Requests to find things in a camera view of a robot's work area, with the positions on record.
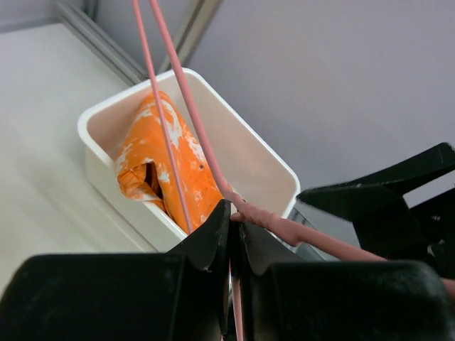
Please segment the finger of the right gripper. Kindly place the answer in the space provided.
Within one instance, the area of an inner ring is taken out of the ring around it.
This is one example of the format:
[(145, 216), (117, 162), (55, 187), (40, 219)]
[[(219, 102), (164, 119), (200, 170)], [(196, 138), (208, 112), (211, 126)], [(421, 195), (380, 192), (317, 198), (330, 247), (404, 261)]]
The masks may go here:
[(298, 200), (352, 223), (360, 247), (389, 260), (415, 260), (454, 278), (454, 191), (410, 207), (383, 186), (328, 186)]
[(297, 198), (311, 206), (363, 201), (373, 196), (395, 199), (453, 170), (454, 147), (444, 142), (362, 178), (305, 190)]

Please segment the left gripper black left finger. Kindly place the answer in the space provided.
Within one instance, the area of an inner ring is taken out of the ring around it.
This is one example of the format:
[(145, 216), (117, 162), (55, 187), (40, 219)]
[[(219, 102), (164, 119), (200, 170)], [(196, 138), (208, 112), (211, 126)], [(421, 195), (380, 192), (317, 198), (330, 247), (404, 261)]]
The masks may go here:
[(28, 258), (1, 297), (1, 339), (221, 340), (230, 213), (221, 200), (164, 253)]

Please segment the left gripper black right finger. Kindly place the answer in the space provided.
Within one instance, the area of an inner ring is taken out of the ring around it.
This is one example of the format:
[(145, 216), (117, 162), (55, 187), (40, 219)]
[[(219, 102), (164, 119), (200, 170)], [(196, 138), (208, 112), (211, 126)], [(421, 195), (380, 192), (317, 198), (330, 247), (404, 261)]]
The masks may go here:
[(413, 261), (306, 261), (266, 230), (238, 228), (246, 340), (453, 340), (454, 307)]

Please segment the pink hanger of orange trousers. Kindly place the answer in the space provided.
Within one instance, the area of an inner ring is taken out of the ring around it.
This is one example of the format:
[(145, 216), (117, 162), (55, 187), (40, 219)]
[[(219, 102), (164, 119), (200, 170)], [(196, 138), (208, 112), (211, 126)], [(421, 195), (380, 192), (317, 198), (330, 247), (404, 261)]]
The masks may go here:
[[(149, 3), (154, 13), (154, 18), (161, 33), (161, 37), (163, 38), (166, 51), (171, 62), (171, 68), (176, 76), (176, 80), (183, 96), (183, 100), (185, 102), (189, 116), (191, 118), (192, 125), (196, 130), (196, 135), (198, 137), (201, 148), (203, 149), (205, 159), (207, 160), (210, 167), (210, 172), (213, 174), (216, 185), (222, 193), (223, 197), (230, 201), (238, 211), (238, 213), (234, 214), (233, 219), (236, 221), (239, 220), (254, 223), (257, 226), (267, 229), (268, 231), (277, 235), (280, 239), (283, 239), (287, 244), (292, 246), (299, 246), (302, 243), (310, 244), (311, 246), (316, 247), (317, 249), (320, 249), (321, 251), (324, 251), (327, 254), (330, 254), (331, 256), (334, 256), (342, 261), (385, 261), (384, 258), (374, 255), (368, 251), (354, 247), (350, 244), (342, 242), (339, 239), (331, 237), (322, 232), (318, 232), (297, 222), (280, 218), (274, 213), (271, 213), (267, 210), (260, 209), (250, 202), (245, 202), (244, 199), (240, 197), (240, 195), (232, 190), (226, 181), (223, 172), (221, 171), (209, 138), (205, 132), (203, 122), (200, 119), (196, 103), (187, 83), (186, 76), (184, 75), (181, 62), (177, 56), (176, 49), (173, 45), (173, 41), (168, 31), (168, 27), (166, 25), (165, 18), (162, 14), (159, 3), (158, 1), (149, 1)], [(160, 120), (164, 121), (164, 109), (162, 108), (159, 87), (156, 81), (156, 73), (152, 62), (146, 30), (144, 28), (143, 19), (141, 16), (139, 1), (132, 1), (132, 5), (136, 16), (136, 23), (141, 38), (141, 45), (146, 60), (152, 92), (156, 98)], [(173, 147), (171, 146), (171, 140), (169, 137), (167, 125), (166, 123), (161, 124), (164, 132), (166, 148), (168, 150), (168, 155), (173, 169), (174, 178), (177, 182), (178, 195), (180, 197), (188, 231), (192, 231), (193, 228), (190, 221), (189, 209), (187, 207), (188, 205), (183, 191), (183, 182), (181, 180), (179, 169), (176, 163), (177, 161), (176, 157), (174, 156)], [(245, 332), (242, 316), (242, 299), (240, 294), (240, 280), (238, 278), (232, 280), (232, 289), (236, 337), (237, 340), (244, 340)]]

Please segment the orange trousers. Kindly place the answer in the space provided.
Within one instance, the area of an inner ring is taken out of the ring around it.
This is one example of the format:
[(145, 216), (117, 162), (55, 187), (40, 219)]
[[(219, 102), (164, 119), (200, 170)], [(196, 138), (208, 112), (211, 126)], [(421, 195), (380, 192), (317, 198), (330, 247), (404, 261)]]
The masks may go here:
[[(223, 197), (186, 121), (171, 98), (165, 92), (159, 94), (183, 194), (193, 228), (197, 229)], [(188, 231), (152, 94), (139, 106), (115, 163), (119, 189), (125, 197), (155, 204)]]

